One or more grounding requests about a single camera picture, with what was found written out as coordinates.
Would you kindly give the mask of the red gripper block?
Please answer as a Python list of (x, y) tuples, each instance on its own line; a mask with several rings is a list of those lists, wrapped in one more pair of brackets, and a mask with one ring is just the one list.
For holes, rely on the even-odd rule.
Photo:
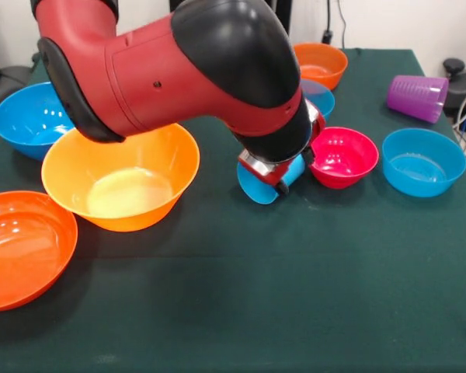
[(244, 149), (238, 156), (237, 178), (245, 193), (278, 193), (288, 195), (290, 185), (296, 181), (315, 161), (311, 142), (325, 128), (326, 120), (320, 110), (310, 110), (312, 121), (311, 140), (304, 150), (293, 159), (280, 164), (261, 161)]

